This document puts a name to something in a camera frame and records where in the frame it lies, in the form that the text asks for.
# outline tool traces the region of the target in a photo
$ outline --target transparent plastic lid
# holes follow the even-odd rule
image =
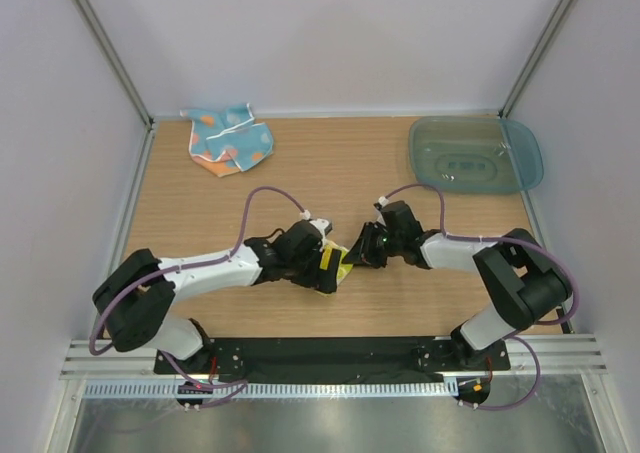
[[[513,120],[421,118],[409,130],[409,157],[419,182],[448,191],[509,194],[543,176],[533,133]]]

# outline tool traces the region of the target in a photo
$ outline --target wooden table surface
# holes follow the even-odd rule
[[[267,123],[274,154],[245,173],[218,178],[187,152],[190,122],[159,125],[127,246],[156,257],[184,257],[231,247],[247,194],[273,185],[294,195],[314,217],[330,218],[330,238],[351,247],[372,204],[415,181],[407,157],[415,118],[277,119]],[[425,230],[438,227],[435,194],[399,195]],[[529,227],[519,195],[446,194],[447,228],[459,234],[502,235]],[[261,192],[247,236],[287,229],[296,208]],[[181,303],[172,311],[197,319],[211,336],[310,337],[444,335],[484,308],[489,297],[477,275],[425,271],[390,259],[385,270],[354,269],[338,292],[324,297],[285,281],[227,288]],[[533,328],[530,333],[558,333]]]

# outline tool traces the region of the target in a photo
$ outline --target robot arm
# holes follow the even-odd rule
[[[423,269],[452,268],[479,273],[491,303],[451,333],[463,365],[484,360],[484,353],[507,335],[524,330],[571,296],[569,280],[545,256],[519,245],[539,246],[529,232],[514,229],[504,242],[457,241],[439,230],[424,231],[404,201],[375,205],[380,216],[366,223],[343,262],[385,267],[389,256]],[[525,269],[518,275],[516,269]]]
[[[208,335],[195,320],[168,314],[176,302],[232,286],[289,280],[323,293],[336,290],[340,252],[328,250],[329,266],[319,267],[331,222],[300,220],[275,240],[249,238],[226,261],[230,250],[190,258],[156,258],[148,249],[131,254],[96,290],[93,302],[102,314],[124,288],[145,281],[120,301],[106,320],[117,351],[145,346],[166,351],[178,360],[208,357]]]

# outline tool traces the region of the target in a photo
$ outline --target black mounting plate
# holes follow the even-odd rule
[[[220,381],[246,379],[272,384],[399,384],[441,381],[438,373],[484,371],[463,367],[449,338],[434,336],[367,338],[216,338]],[[503,341],[488,351],[494,371],[511,368]],[[156,374],[175,374],[156,357]],[[208,374],[206,368],[187,371]]]

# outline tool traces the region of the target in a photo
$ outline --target white cable tray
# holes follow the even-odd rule
[[[89,380],[83,399],[166,399],[202,398],[202,394],[178,394],[181,380]],[[207,398],[222,398],[235,387],[222,388]],[[273,385],[250,384],[237,399],[320,399],[320,398],[399,398],[411,396],[456,396],[455,378],[442,383],[400,385]]]

